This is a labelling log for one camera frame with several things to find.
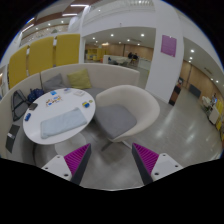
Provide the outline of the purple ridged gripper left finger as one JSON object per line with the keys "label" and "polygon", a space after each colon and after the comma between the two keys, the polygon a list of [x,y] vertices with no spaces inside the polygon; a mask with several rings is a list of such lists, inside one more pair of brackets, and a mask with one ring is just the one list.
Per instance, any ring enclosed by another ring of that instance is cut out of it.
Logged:
{"label": "purple ridged gripper left finger", "polygon": [[88,143],[65,156],[56,155],[42,169],[79,185],[90,155],[91,144]]}

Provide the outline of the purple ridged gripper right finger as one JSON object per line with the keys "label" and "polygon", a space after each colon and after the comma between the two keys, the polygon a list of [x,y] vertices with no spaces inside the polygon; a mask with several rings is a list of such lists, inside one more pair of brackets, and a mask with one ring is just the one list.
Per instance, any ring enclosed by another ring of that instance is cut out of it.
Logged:
{"label": "purple ridged gripper right finger", "polygon": [[182,169],[167,153],[157,154],[137,143],[132,144],[132,155],[145,185]]}

